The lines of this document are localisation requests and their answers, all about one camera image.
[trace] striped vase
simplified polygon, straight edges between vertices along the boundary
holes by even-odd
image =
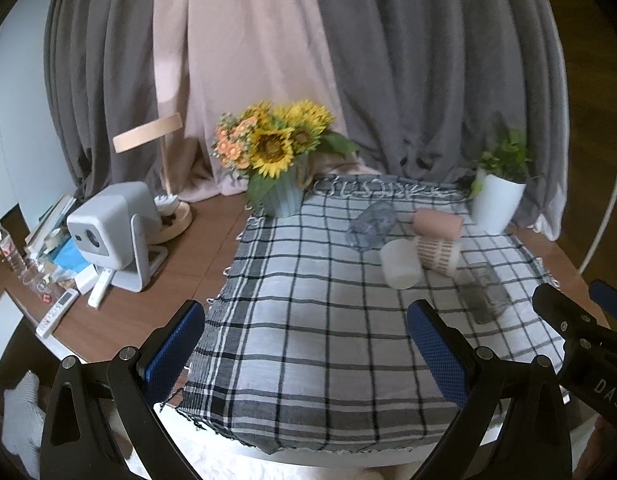
[[[277,182],[262,198],[262,208],[266,216],[286,218],[297,215],[302,207],[304,189],[300,182],[306,174],[306,160],[298,156],[287,171],[280,174]]]

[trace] projector stand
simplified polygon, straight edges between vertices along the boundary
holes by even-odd
[[[140,292],[148,285],[153,274],[166,259],[168,250],[166,247],[147,244],[140,215],[133,215],[130,219],[130,234],[133,240],[135,260],[125,269],[115,272],[111,285],[131,292]],[[149,253],[155,254],[152,260],[148,258]]]

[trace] blue gripper pad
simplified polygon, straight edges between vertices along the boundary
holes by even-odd
[[[192,301],[188,312],[146,367],[143,393],[149,406],[164,402],[168,398],[175,381],[204,333],[205,321],[204,307],[197,301]]]
[[[424,310],[426,307],[432,311],[432,315],[437,316],[426,301],[414,301],[409,306],[407,312],[409,334],[430,368],[444,398],[455,402],[461,410],[469,398],[465,368],[426,314]]]
[[[589,298],[617,320],[617,290],[602,280],[589,285]]]

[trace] checkered cloth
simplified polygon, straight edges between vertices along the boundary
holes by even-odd
[[[461,264],[489,262],[514,307],[475,324],[455,282],[433,271],[409,290],[388,288],[379,251],[359,253],[345,239],[349,220],[379,199],[397,211],[393,238],[410,234],[416,208],[461,214]],[[409,304],[425,298],[473,346],[526,362],[545,354],[557,368],[563,340],[531,306],[535,288],[549,280],[516,237],[480,231],[455,188],[389,176],[319,180],[300,214],[250,219],[193,353],[181,411],[269,453],[435,442],[457,407],[409,338]]]

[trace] bottle label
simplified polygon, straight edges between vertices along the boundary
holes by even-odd
[[[4,256],[10,256],[10,254],[16,250],[15,244],[11,237],[5,238],[0,242],[0,250]]]

